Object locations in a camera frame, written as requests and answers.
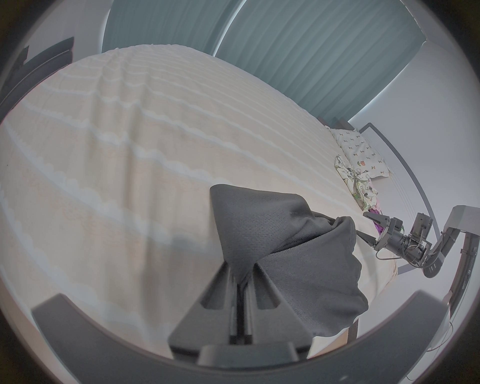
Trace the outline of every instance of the gray cloth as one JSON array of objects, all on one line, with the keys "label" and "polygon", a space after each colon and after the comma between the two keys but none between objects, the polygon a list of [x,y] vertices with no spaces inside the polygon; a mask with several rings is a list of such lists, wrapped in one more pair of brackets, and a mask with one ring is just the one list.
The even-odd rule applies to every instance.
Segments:
[{"label": "gray cloth", "polygon": [[315,336],[334,336],[368,309],[351,217],[312,212],[291,193],[210,189],[223,257],[241,287],[258,263]]}]

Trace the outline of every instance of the mattress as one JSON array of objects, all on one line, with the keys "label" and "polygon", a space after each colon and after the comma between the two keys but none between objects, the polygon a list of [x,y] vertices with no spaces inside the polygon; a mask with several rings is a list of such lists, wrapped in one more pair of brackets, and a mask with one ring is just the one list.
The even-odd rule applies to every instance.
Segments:
[{"label": "mattress", "polygon": [[[1,124],[0,275],[30,319],[63,292],[111,332],[169,357],[168,335],[223,262],[212,185],[297,193],[376,235],[334,168],[339,153],[292,100],[194,49],[82,59]],[[354,254],[371,303],[396,264],[362,241]]]}]

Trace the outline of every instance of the beige bed sheet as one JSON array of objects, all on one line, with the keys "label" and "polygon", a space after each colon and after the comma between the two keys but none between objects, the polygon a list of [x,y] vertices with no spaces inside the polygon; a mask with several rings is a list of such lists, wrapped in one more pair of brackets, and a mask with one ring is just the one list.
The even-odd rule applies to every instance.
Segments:
[{"label": "beige bed sheet", "polygon": [[[80,60],[1,124],[0,276],[30,319],[63,292],[120,337],[171,356],[169,333],[223,261],[210,186],[298,193],[376,235],[334,168],[340,152],[293,101],[191,48]],[[396,264],[362,242],[354,254],[371,302]]]}]

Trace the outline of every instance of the patterned pillow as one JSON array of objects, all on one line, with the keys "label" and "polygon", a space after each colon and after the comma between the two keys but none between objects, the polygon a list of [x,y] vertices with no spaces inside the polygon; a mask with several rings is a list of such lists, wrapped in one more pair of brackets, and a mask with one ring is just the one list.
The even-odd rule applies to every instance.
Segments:
[{"label": "patterned pillow", "polygon": [[360,133],[343,129],[331,129],[330,132],[358,173],[368,171],[372,179],[377,176],[389,176],[383,157]]}]

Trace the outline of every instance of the curtain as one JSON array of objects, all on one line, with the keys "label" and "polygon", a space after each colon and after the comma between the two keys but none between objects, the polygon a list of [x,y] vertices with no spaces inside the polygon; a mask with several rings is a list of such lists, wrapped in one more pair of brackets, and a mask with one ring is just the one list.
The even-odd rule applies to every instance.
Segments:
[{"label": "curtain", "polygon": [[139,44],[179,44],[212,54],[240,0],[115,0],[102,52]]},{"label": "curtain", "polygon": [[424,41],[400,0],[247,0],[216,56],[331,123],[368,104]]}]

